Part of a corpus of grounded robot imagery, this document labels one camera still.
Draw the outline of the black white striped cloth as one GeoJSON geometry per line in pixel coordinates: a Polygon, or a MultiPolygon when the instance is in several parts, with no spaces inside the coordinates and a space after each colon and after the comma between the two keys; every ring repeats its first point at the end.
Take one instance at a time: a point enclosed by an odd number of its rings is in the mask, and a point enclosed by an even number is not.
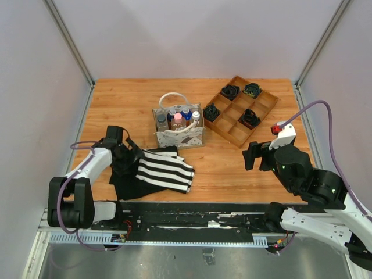
{"type": "Polygon", "coordinates": [[[141,158],[127,174],[112,173],[118,200],[138,199],[164,190],[186,194],[190,191],[195,169],[178,155],[176,146],[145,149],[141,158]]]}

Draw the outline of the clear bottle white cap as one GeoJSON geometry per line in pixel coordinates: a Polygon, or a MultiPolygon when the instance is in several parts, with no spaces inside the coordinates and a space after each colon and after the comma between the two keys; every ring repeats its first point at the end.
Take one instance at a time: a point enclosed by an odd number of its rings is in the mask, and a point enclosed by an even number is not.
{"type": "Polygon", "coordinates": [[[190,124],[194,127],[202,127],[201,114],[198,111],[192,113],[190,124]]]}

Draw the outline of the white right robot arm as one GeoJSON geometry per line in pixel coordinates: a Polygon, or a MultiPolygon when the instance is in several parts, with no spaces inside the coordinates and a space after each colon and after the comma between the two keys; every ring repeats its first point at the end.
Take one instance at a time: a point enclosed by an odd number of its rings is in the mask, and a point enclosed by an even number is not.
{"type": "Polygon", "coordinates": [[[362,206],[352,200],[341,177],[314,168],[309,155],[292,144],[277,149],[270,149],[269,145],[269,142],[249,144],[242,153],[246,170],[252,170],[255,159],[261,158],[261,171],[272,171],[289,193],[333,215],[341,223],[324,223],[272,202],[263,217],[265,229],[271,233],[305,234],[348,255],[359,267],[371,270],[371,223],[362,206]]]}

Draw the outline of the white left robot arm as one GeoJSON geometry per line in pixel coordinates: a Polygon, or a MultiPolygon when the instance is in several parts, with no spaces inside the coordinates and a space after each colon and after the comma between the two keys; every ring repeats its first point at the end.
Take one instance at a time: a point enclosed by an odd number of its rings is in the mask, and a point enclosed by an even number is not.
{"type": "Polygon", "coordinates": [[[49,182],[47,222],[68,234],[104,221],[112,230],[124,224],[117,201],[94,201],[92,184],[107,168],[117,176],[130,174],[144,152],[120,126],[108,126],[106,135],[92,141],[87,157],[72,171],[49,182]]]}

